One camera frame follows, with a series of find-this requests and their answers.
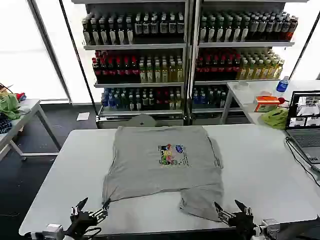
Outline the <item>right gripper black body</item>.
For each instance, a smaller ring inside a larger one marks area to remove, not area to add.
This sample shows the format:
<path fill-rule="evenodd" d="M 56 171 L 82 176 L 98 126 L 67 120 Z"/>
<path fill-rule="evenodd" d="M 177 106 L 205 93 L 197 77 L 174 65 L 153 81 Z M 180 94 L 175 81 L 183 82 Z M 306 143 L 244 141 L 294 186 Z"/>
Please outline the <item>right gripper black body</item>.
<path fill-rule="evenodd" d="M 235 227 L 236 232 L 242 237 L 252 237 L 256 235 L 255 228 L 257 225 L 254 223 L 253 214 L 245 212 L 234 212 L 228 223 L 231 227 Z"/>

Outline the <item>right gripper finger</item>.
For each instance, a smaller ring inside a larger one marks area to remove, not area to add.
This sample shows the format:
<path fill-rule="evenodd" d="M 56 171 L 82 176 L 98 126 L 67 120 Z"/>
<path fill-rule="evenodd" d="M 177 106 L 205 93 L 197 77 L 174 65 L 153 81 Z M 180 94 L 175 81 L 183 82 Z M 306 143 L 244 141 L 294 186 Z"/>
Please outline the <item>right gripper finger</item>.
<path fill-rule="evenodd" d="M 252 216 L 252 209 L 251 207 L 247 207 L 244 203 L 238 201 L 238 200 L 234 200 L 235 204 L 238 206 L 238 208 L 240 209 L 241 212 L 245 213 L 248 216 Z"/>
<path fill-rule="evenodd" d="M 223 208 L 216 202 L 213 202 L 218 218 L 225 224 L 229 225 L 230 224 L 230 219 L 234 217 L 233 213 L 230 213 L 228 211 L 223 210 Z"/>

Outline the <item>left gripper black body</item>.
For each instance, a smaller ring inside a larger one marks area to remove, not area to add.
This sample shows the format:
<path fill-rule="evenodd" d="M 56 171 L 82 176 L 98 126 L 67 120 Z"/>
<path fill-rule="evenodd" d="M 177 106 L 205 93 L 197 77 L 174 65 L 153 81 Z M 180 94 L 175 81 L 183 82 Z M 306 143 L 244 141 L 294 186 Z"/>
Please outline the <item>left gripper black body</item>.
<path fill-rule="evenodd" d="M 77 215 L 70 217 L 71 225 L 65 231 L 69 237 L 82 237 L 89 227 L 97 225 L 97 218 L 89 211 L 79 211 Z"/>

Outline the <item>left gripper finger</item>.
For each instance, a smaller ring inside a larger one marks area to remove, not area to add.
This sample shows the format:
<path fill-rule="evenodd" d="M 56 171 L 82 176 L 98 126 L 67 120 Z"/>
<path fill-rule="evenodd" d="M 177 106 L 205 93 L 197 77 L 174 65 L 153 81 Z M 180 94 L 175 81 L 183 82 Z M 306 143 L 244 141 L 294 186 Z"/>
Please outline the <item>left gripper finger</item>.
<path fill-rule="evenodd" d="M 86 197 L 85 199 L 81 200 L 76 206 L 72 206 L 71 207 L 71 216 L 76 216 L 78 215 L 81 210 L 83 209 L 83 207 L 86 205 L 88 201 L 88 197 Z"/>
<path fill-rule="evenodd" d="M 94 212 L 92 217 L 96 219 L 97 222 L 102 222 L 108 216 L 108 210 L 110 207 L 111 199 L 108 198 L 107 201 L 102 205 L 101 209 Z"/>

